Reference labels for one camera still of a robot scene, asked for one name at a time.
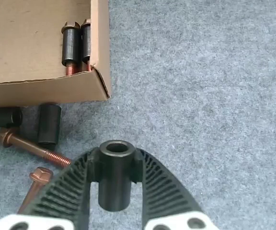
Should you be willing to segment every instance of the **copper bolt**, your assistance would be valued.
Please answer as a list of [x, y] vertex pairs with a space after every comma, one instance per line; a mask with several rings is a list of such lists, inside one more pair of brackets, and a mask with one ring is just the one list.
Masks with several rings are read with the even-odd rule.
[[49, 183], [50, 179], [53, 177], [53, 172], [47, 168], [38, 167], [34, 172], [29, 174], [29, 177], [33, 180], [33, 184], [19, 208], [19, 214], [24, 211], [26, 206], [37, 196], [40, 190]]
[[66, 65], [66, 75], [73, 75], [76, 73], [76, 65], [72, 62], [67, 63]]
[[17, 146], [24, 150], [27, 150], [33, 153], [36, 156], [42, 157], [62, 168], [67, 167], [71, 164], [71, 160], [67, 157], [61, 156], [60, 154], [44, 149], [37, 146], [29, 140], [25, 140], [22, 137], [18, 136], [17, 133], [19, 129], [16, 127], [13, 128], [1, 128], [0, 129], [0, 143], [3, 147], [7, 148], [11, 145]]

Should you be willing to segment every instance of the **ribbed grip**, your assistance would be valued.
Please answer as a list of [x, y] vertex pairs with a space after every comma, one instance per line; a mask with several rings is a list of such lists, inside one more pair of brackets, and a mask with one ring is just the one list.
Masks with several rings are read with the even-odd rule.
[[83, 154], [55, 177], [24, 210], [23, 214], [71, 220], [75, 230], [89, 224], [90, 182], [87, 156]]
[[143, 228], [150, 219], [180, 214], [188, 211], [201, 211], [200, 206], [176, 179], [155, 157], [139, 150], [143, 161]]

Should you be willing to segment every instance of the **bolt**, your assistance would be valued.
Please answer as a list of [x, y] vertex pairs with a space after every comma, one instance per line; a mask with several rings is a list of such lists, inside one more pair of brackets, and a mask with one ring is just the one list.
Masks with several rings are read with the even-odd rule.
[[19, 129], [16, 127], [12, 128], [1, 128], [0, 129], [0, 143], [3, 147], [7, 148], [11, 145], [17, 146], [24, 150], [27, 150], [33, 153], [36, 156], [42, 157], [62, 168], [67, 167], [71, 164], [71, 160], [67, 157], [61, 156], [60, 154], [44, 149], [42, 147], [37, 146], [29, 140], [26, 140], [17, 135]]
[[61, 63], [66, 67], [66, 75], [73, 75], [81, 62], [81, 28], [77, 22], [66, 22], [61, 32], [63, 34]]
[[29, 177], [33, 180], [33, 184], [19, 208], [19, 214], [24, 211], [26, 206], [37, 196], [39, 191], [50, 182], [50, 179], [53, 177], [53, 172], [47, 168], [38, 167], [34, 172], [29, 174]]

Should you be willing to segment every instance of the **spacer with bolt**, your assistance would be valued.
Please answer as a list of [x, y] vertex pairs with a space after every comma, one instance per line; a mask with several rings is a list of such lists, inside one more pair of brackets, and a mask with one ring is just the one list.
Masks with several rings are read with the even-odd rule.
[[77, 22], [66, 22], [62, 27], [62, 60], [66, 67], [66, 75], [77, 72], [81, 62], [81, 28]]

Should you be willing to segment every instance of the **gray carpet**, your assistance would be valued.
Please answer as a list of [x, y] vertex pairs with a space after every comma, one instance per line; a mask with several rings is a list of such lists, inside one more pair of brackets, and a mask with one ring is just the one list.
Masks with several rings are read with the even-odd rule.
[[[276, 229], [276, 0], [110, 0], [113, 97], [62, 105], [58, 150], [124, 139], [162, 161], [222, 230]], [[22, 133], [35, 139], [37, 108]], [[0, 146], [0, 217], [50, 164]], [[139, 230], [141, 186], [91, 230]]]

